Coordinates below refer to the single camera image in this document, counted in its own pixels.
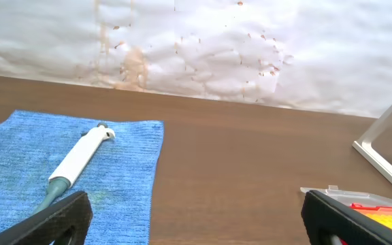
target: towel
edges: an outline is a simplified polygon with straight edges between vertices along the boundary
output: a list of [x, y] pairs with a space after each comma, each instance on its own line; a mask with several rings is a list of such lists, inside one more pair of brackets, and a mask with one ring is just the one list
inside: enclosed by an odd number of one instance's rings
[[[15, 111], [0, 124], [0, 232], [32, 214], [45, 197], [50, 174], [81, 134], [99, 122]], [[116, 139], [102, 142], [60, 199], [76, 191], [88, 194], [93, 220], [86, 244], [148, 244], [163, 123], [104, 122]]]

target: table surface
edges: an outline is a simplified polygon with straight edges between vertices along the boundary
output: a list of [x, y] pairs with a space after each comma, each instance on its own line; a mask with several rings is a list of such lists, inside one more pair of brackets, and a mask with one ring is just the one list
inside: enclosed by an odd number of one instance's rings
[[[0, 123], [15, 109], [164, 120], [151, 244], [309, 244], [301, 186], [392, 198], [351, 146], [371, 118], [0, 77]], [[392, 162], [392, 125], [382, 139]]]

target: white metal frame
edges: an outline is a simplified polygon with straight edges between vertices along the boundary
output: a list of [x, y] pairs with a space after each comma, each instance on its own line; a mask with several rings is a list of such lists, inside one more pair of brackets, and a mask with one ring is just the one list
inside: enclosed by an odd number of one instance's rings
[[384, 114], [376, 120], [372, 126], [359, 138], [353, 142], [353, 147], [357, 149], [389, 182], [392, 184], [392, 164], [379, 155], [373, 148], [373, 141], [392, 122], [392, 105]]

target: blue towel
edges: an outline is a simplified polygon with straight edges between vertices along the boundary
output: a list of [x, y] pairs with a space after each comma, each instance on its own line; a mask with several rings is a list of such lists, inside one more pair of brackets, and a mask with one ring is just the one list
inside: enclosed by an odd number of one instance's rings
[[[15, 111], [0, 124], [0, 232], [29, 217], [45, 197], [48, 177], [99, 120]], [[88, 193], [93, 220], [86, 244], [148, 244], [160, 121], [108, 122], [104, 141], [74, 186]]]

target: transparent lid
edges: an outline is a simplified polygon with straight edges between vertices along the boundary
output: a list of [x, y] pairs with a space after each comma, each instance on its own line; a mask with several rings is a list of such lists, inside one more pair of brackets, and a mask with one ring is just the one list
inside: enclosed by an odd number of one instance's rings
[[392, 207], [392, 199], [381, 197], [380, 195], [370, 193], [360, 193], [355, 191], [342, 191], [338, 190], [338, 186], [330, 185], [328, 189], [315, 189], [301, 187], [300, 191], [307, 193], [308, 191], [315, 190], [334, 198], [335, 200], [350, 206], [352, 203], [358, 203], [365, 207], [387, 206]]

